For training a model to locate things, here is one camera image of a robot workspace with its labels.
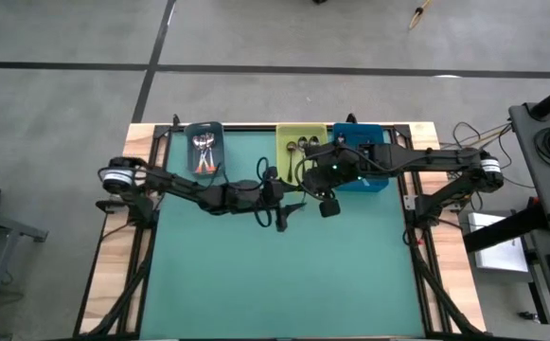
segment utensil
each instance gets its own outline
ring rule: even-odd
[[[320,146],[320,145],[321,145],[321,142],[319,142],[319,137],[313,136],[313,137],[310,138],[309,146],[316,147],[316,146]],[[315,160],[312,160],[312,166],[313,167],[316,166],[316,161]]]
[[[290,153],[290,171],[287,172],[287,182],[291,183],[293,182],[293,176],[292,176],[293,152],[297,150],[297,145],[295,144],[295,142],[290,141],[287,143],[287,146],[285,148],[287,149],[287,152]]]
[[[297,148],[300,151],[300,153],[304,154],[302,159],[304,159],[304,157],[306,157],[306,152],[304,152],[304,148],[306,148],[306,146],[308,146],[308,144],[309,144],[309,141],[305,136],[302,136],[302,137],[298,138],[298,140],[297,140]],[[302,178],[304,178],[305,173],[306,173],[306,163],[302,162]]]

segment gray floor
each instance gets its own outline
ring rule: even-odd
[[[147,63],[166,0],[0,0],[0,61]],[[160,63],[550,71],[550,0],[179,0]],[[103,215],[96,170],[121,152],[143,72],[0,70],[0,211],[50,231],[10,271],[25,298],[0,307],[17,340],[73,331]],[[550,93],[550,80],[157,73],[144,122],[429,120],[451,141],[460,120],[504,123],[507,107]],[[530,184],[512,134],[506,176]],[[490,151],[502,162],[497,145]],[[534,192],[506,184],[485,208],[521,208]],[[476,276],[488,330],[550,339],[525,283]]]

